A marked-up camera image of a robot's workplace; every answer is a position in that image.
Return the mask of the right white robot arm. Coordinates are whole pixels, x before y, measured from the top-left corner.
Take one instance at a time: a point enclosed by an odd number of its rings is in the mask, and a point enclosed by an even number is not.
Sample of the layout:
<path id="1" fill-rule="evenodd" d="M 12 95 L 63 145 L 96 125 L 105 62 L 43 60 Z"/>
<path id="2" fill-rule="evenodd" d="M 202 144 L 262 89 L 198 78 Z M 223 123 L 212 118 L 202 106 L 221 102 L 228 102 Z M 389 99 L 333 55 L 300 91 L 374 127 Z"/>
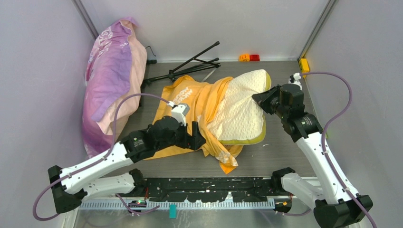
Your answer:
<path id="1" fill-rule="evenodd" d="M 283 195 L 289 192 L 305 203 L 322 228 L 342 228 L 360 222 L 372 208 L 368 195 L 351 184 L 336 162 L 317 118 L 305 111 L 304 93 L 295 84 L 277 85 L 252 95 L 268 114 L 277 115 L 284 131 L 307 157 L 320 188 L 302 179 L 292 168 L 272 173 L 271 188 Z"/>

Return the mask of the orange Mickey pillowcase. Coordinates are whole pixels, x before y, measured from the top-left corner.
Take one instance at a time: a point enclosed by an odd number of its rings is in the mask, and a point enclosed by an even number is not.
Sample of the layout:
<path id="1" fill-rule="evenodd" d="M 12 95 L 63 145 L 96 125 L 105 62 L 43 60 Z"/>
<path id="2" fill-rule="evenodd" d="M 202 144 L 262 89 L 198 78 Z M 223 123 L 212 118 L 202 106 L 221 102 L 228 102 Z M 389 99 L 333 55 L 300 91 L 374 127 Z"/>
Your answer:
<path id="1" fill-rule="evenodd" d="M 240 154 L 243 146 L 224 146 L 214 136 L 207 125 L 212 122 L 218 113 L 220 102 L 228 89 L 232 77 L 225 77 L 213 84 L 197 82 L 190 76 L 182 76 L 172 85 L 163 88 L 161 97 L 174 102 L 185 103 L 190 107 L 185 116 L 188 131 L 192 131 L 192 122 L 197 121 L 202 136 L 206 143 L 201 147 L 204 156 L 213 156 L 219 163 L 225 174 L 229 174 L 236 167 L 236 157 Z"/>

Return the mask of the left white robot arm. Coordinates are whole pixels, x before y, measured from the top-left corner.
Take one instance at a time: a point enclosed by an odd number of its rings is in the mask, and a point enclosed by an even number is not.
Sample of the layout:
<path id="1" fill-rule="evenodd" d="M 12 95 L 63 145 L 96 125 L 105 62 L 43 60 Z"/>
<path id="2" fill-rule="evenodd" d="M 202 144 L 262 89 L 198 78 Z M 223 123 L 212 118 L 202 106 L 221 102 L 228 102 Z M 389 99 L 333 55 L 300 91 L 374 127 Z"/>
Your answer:
<path id="1" fill-rule="evenodd" d="M 132 131 L 117 142 L 111 151 L 105 151 L 85 162 L 61 168 L 48 169 L 55 209 L 58 214 L 69 212 L 82 201 L 100 193 L 131 193 L 135 197 L 145 193 L 146 184 L 134 173 L 123 177 L 106 178 L 105 175 L 129 166 L 171 146 L 196 151 L 206 143 L 198 122 L 192 122 L 192 133 L 171 116 L 164 116 L 146 129 Z"/>

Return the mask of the white quilted pillow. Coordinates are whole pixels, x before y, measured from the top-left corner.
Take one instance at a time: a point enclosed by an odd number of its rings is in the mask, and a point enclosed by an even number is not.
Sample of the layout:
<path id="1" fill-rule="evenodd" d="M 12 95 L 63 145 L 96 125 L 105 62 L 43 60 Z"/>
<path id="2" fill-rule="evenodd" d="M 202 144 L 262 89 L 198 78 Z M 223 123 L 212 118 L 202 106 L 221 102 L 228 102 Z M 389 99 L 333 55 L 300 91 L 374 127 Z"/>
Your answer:
<path id="1" fill-rule="evenodd" d="M 266 119 L 262 108 L 252 96 L 270 88 L 271 78 L 264 69 L 233 78 L 214 119 L 207 125 L 208 130 L 224 145 L 261 142 L 266 136 Z"/>

